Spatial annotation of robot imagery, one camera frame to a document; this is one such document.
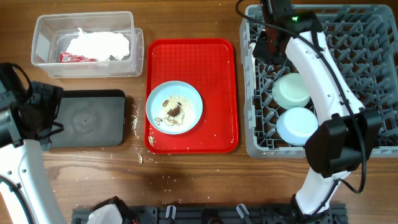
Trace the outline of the mint green bowl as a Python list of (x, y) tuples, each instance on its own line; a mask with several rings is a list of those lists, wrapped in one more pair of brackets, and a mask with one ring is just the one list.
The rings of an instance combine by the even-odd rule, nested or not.
[(288, 110), (294, 107), (305, 107), (310, 95), (299, 73), (288, 73), (278, 79), (272, 88), (274, 101)]

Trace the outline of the white plastic spoon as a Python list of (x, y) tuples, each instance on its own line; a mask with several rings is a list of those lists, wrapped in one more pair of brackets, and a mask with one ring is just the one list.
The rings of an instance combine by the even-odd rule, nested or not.
[(254, 89), (254, 90), (255, 90), (256, 87), (257, 87), (257, 84), (256, 84), (256, 59), (255, 59), (255, 57), (253, 56), (253, 52), (254, 52), (255, 46), (256, 46), (256, 44), (255, 44), (254, 42), (251, 42), (251, 43), (249, 44), (249, 56), (250, 56), (250, 58), (251, 58), (251, 69), (252, 69), (251, 75), (252, 75), (253, 89)]

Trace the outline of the light blue bowl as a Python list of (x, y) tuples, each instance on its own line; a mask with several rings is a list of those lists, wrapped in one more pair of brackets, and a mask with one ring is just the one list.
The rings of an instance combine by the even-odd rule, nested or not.
[(317, 129), (318, 120), (315, 114), (302, 107), (288, 109), (276, 123), (280, 138), (294, 146), (304, 146)]

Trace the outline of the light blue plate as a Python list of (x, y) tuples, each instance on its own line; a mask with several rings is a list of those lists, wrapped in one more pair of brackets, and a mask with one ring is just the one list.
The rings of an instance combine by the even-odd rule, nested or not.
[[(195, 110), (195, 119), (191, 125), (181, 126), (166, 126), (165, 124), (157, 125), (155, 117), (160, 109), (160, 104), (170, 95), (186, 96), (192, 103), (192, 108)], [(171, 135), (183, 134), (194, 128), (203, 112), (203, 101), (199, 92), (190, 84), (181, 81), (169, 81), (155, 87), (147, 97), (146, 101), (146, 115), (150, 124), (153, 127), (164, 133)]]

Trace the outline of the white rice pile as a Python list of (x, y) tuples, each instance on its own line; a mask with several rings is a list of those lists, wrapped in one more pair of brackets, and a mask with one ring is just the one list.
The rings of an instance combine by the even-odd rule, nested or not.
[[(176, 117), (169, 116), (167, 112), (174, 108), (178, 102), (182, 104), (180, 114)], [(160, 104), (155, 121), (158, 126), (161, 124), (165, 124), (166, 126), (191, 125), (195, 119), (194, 112), (192, 103), (186, 96), (170, 95)]]

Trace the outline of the white napkin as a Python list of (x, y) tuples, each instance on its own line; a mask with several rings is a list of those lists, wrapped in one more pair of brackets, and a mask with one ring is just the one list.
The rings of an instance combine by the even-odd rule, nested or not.
[(122, 33), (87, 33), (78, 28), (78, 37), (71, 40), (66, 52), (102, 62), (111, 58), (122, 60), (130, 54), (130, 49), (130, 42)]

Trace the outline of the red snack wrapper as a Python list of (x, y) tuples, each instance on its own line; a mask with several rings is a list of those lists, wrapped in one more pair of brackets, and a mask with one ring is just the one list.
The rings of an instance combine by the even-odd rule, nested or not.
[(60, 54), (60, 63), (80, 63), (80, 62), (97, 62), (95, 58), (87, 58), (82, 55), (74, 55), (68, 52), (62, 52)]

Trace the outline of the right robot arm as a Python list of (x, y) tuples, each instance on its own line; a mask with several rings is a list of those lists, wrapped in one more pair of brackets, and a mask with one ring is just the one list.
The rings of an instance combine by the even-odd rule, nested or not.
[(273, 64), (288, 60), (301, 75), (319, 127), (305, 143), (310, 165), (302, 188), (292, 197), (290, 219), (308, 223), (325, 217), (340, 184), (360, 194), (367, 161), (382, 123), (346, 84), (333, 60), (323, 26), (313, 11), (295, 12), (290, 1), (261, 1), (265, 33), (254, 56)]

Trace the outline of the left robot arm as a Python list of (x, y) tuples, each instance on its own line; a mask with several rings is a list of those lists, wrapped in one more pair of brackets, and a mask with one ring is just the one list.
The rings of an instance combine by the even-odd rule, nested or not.
[(1, 195), (13, 223), (65, 223), (47, 178), (43, 151), (64, 130), (56, 122), (63, 88), (28, 81), (1, 64)]

